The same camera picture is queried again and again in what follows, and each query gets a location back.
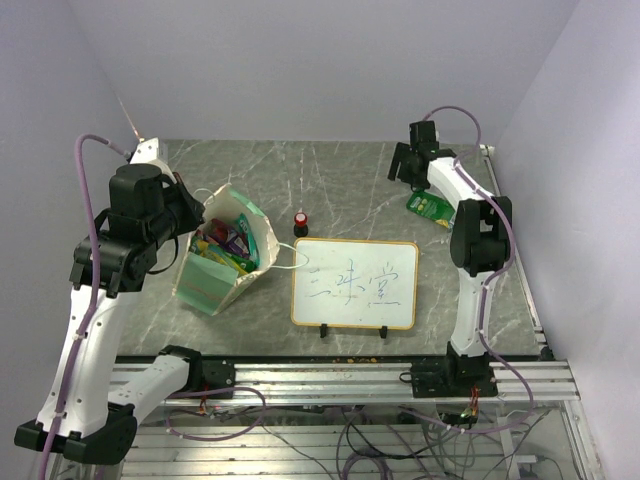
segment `whiteboard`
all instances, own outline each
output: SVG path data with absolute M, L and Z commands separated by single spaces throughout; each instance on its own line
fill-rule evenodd
M 408 242 L 301 238 L 293 270 L 296 325 L 406 330 L 415 319 L 418 247 Z M 303 263 L 294 254 L 294 265 Z

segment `handwriting on whiteboard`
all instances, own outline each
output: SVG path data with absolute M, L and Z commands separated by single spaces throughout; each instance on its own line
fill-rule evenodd
M 348 264 L 345 265 L 345 269 L 342 273 L 338 273 L 333 279 L 334 281 L 329 285 L 318 286 L 317 291 L 307 295 L 308 297 L 320 297 L 323 295 L 328 296 L 344 296 L 345 306 L 349 305 L 351 300 L 355 297 L 359 297 L 362 294 L 366 294 L 368 298 L 367 307 L 379 305 L 401 305 L 400 302 L 385 298 L 389 291 L 389 287 L 393 285 L 393 282 L 398 280 L 400 275 L 393 271 L 392 264 L 387 262 L 383 267 L 376 269 L 376 272 L 370 275 L 361 276 L 358 270 L 358 266 L 354 263 L 353 259 L 349 258 Z M 313 277 L 315 274 L 320 274 L 321 269 L 316 268 L 309 272 Z M 317 284 L 318 278 L 312 278 L 311 284 Z

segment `red bottle cap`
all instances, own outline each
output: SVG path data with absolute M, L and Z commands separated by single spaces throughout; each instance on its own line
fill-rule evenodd
M 306 213 L 302 213 L 302 212 L 298 212 L 293 217 L 293 221 L 296 222 L 296 225 L 298 227 L 304 227 L 307 224 L 307 214 Z

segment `gray wall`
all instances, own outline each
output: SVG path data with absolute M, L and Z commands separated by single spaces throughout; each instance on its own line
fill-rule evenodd
M 22 479 L 33 454 L 13 446 L 36 416 L 68 324 L 73 249 L 87 227 L 73 163 L 75 138 L 135 138 L 66 2 L 0 5 L 0 465 Z M 87 145 L 95 208 L 120 160 Z
M 581 2 L 496 161 L 542 323 L 611 479 L 638 478 L 638 25 L 638 2 Z
M 576 4 L 71 0 L 143 136 L 398 140 L 454 103 L 491 145 Z M 444 140 L 474 138 L 438 118 Z

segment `table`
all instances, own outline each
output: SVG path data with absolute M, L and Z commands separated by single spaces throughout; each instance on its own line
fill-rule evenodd
M 395 142 L 190 141 L 167 142 L 170 166 L 191 192 L 226 182 L 269 217 L 281 242 L 293 244 L 293 215 L 309 216 L 310 236 L 412 241 L 420 248 L 415 326 L 390 331 L 317 328 L 291 322 L 291 272 L 271 270 L 226 311 L 210 317 L 171 296 L 176 262 L 147 276 L 141 302 L 127 323 L 120 355 L 155 355 L 169 344 L 211 355 L 421 355 L 443 354 L 453 332 L 458 274 L 443 227 L 405 208 L 409 186 L 387 180 Z M 464 146 L 452 145 L 454 151 Z M 478 153 L 465 168 L 494 190 L 488 159 Z M 200 200 L 206 193 L 200 192 Z M 517 221 L 518 206 L 514 205 Z M 181 242 L 180 255 L 185 249 Z M 159 252 L 158 267 L 171 261 L 173 245 Z M 282 250 L 281 264 L 291 264 Z M 491 345 L 508 354 L 537 354 L 535 314 L 516 268 L 496 286 L 489 321 Z

